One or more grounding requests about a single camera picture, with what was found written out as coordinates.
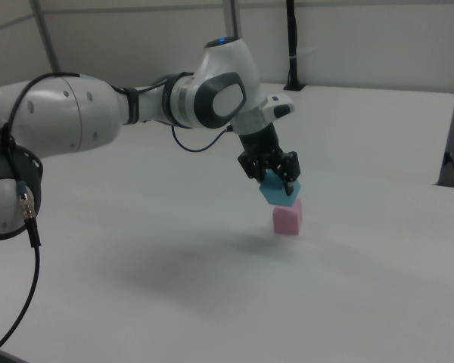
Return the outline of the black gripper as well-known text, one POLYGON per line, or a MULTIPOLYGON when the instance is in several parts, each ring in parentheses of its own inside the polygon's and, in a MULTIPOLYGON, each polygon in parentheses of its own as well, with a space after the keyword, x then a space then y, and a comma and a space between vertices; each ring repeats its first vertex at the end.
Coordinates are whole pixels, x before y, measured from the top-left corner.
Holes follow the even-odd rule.
POLYGON ((253 134, 240 135, 239 139, 244 151, 239 155, 238 162, 247 177, 260 184, 266 177, 266 170, 274 170, 282 181, 285 193, 291 196, 294 183, 300 176, 299 159, 295 151, 282 152, 274 124, 270 123, 253 134))

